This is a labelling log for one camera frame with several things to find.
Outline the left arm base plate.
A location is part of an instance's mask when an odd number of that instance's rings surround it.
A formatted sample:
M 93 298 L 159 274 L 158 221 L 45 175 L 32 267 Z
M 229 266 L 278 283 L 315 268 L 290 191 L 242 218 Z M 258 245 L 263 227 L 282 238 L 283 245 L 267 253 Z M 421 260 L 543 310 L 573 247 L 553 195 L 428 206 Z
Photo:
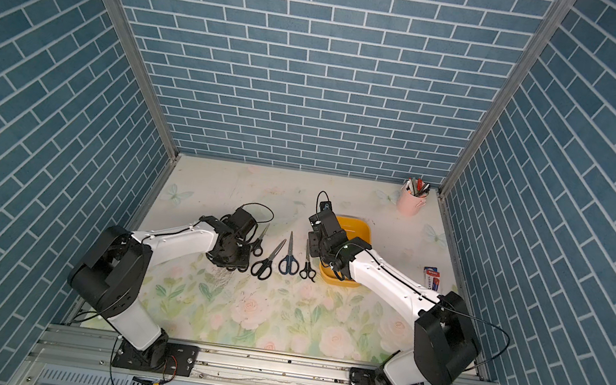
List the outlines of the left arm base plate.
M 112 366 L 122 369 L 162 373 L 166 377 L 190 376 L 199 355 L 199 346 L 160 341 L 138 350 L 123 340 L 113 356 Z

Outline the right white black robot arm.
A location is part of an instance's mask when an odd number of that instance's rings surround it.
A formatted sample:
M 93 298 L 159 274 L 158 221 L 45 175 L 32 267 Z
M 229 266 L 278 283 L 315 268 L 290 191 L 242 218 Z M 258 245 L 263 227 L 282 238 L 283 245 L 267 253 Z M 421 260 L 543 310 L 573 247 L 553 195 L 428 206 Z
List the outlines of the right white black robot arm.
M 329 201 L 310 216 L 310 255 L 339 277 L 367 287 L 405 320 L 413 345 L 394 353 L 373 373 L 373 385 L 452 385 L 479 356 L 481 344 L 466 302 L 439 294 L 388 265 L 360 237 L 349 239 Z

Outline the dark blue handled scissors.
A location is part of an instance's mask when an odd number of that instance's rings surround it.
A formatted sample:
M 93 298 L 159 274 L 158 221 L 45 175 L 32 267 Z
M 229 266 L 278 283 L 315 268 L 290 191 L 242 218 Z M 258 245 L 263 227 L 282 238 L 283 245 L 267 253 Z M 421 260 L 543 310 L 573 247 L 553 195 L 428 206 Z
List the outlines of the dark blue handled scissors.
M 290 233 L 287 254 L 285 254 L 285 257 L 283 257 L 278 264 L 278 271 L 281 273 L 281 275 L 292 276 L 298 274 L 299 272 L 300 264 L 298 263 L 298 260 L 294 257 L 293 249 L 294 233 Z

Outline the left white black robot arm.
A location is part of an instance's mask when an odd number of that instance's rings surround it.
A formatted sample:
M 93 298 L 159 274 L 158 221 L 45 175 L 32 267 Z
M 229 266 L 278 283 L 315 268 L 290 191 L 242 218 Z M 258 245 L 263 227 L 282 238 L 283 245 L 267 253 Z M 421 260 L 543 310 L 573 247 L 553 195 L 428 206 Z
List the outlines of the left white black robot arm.
M 258 222 L 243 208 L 160 231 L 130 232 L 114 225 L 103 230 L 67 280 L 125 342 L 151 355 L 165 345 L 167 335 L 139 301 L 147 272 L 173 259 L 200 254 L 220 268 L 246 270 L 257 228 Z

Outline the small black silver scissors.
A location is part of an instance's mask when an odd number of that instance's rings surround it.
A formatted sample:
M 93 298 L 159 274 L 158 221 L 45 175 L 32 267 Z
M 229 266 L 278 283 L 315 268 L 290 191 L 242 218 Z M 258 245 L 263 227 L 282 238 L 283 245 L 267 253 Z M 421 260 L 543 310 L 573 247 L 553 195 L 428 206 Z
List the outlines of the small black silver scissors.
M 260 235 L 256 240 L 254 240 L 253 244 L 251 244 L 251 253 L 255 257 L 261 257 L 264 250 L 262 247 L 264 236 L 266 235 L 267 230 L 269 229 L 269 225 L 266 225 L 265 228 L 261 231 Z

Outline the thin black scissors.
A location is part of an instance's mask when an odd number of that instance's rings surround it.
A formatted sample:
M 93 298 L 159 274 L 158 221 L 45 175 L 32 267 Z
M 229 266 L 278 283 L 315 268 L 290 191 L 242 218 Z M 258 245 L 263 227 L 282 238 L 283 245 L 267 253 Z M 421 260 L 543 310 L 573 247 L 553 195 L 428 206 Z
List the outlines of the thin black scissors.
M 306 245 L 306 252 L 305 252 L 305 259 L 304 259 L 304 266 L 301 270 L 299 270 L 299 277 L 302 278 L 302 280 L 310 280 L 312 283 L 315 282 L 316 279 L 316 270 L 313 268 L 312 265 L 312 256 L 311 256 L 311 241 L 307 240 L 307 245 Z

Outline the medium black silver scissors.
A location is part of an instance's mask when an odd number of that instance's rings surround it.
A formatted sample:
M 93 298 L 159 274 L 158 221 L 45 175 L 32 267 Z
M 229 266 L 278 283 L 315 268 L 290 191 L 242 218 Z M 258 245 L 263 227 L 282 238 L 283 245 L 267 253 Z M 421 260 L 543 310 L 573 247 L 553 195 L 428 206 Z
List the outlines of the medium black silver scissors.
M 266 281 L 268 280 L 273 272 L 272 264 L 275 257 L 278 256 L 278 253 L 284 248 L 284 245 L 287 243 L 287 240 L 284 238 L 283 241 L 277 245 L 277 247 L 273 250 L 273 252 L 267 256 L 265 259 L 260 261 L 256 261 L 250 268 L 251 275 L 253 277 L 258 278 L 258 280 Z

